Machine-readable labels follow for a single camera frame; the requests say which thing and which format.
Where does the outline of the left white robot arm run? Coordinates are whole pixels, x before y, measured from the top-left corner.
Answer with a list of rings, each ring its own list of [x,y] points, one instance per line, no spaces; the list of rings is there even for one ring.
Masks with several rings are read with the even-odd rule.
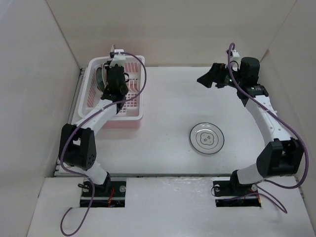
[[[111,178],[97,160],[95,135],[108,120],[118,114],[125,102],[128,88],[123,66],[106,66],[106,86],[99,103],[83,119],[62,127],[58,158],[68,173],[80,175],[89,182],[87,189],[105,196]]]

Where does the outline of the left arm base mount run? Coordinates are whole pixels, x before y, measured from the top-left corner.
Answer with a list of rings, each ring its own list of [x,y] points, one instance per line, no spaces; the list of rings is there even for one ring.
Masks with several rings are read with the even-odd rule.
[[[88,181],[84,181],[78,184],[78,187],[81,188],[79,206],[88,207],[92,195],[92,186]],[[107,191],[96,185],[91,207],[123,208],[125,207],[125,194],[126,181],[112,181]]]

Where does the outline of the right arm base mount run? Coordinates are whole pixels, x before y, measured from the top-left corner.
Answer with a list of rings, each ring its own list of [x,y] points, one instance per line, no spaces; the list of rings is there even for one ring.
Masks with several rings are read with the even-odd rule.
[[[258,189],[254,184],[233,188],[230,180],[213,179],[212,194],[216,207],[261,207]]]

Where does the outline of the white grey pattern plate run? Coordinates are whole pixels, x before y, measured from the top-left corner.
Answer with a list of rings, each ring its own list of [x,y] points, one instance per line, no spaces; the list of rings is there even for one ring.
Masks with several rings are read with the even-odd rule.
[[[222,150],[225,144],[225,137],[218,126],[202,122],[191,129],[189,141],[197,152],[203,155],[213,155]]]

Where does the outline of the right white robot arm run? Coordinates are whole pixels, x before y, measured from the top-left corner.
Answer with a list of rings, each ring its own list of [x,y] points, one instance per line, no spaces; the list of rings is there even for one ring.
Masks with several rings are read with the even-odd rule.
[[[294,175],[299,169],[304,146],[298,135],[277,118],[267,90],[258,83],[259,70],[258,59],[243,57],[236,71],[224,63],[213,63],[197,79],[207,88],[214,84],[217,88],[237,89],[238,98],[253,116],[265,142],[253,165],[233,171],[229,180],[213,182],[216,197],[247,195],[256,183],[270,177]]]

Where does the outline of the blue patterned small plate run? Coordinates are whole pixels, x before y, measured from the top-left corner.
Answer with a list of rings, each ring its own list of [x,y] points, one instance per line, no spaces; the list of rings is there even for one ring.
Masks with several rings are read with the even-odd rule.
[[[103,81],[103,74],[102,74],[102,68],[99,67],[96,70],[96,81],[97,81],[97,87],[101,92],[104,92],[105,85]]]

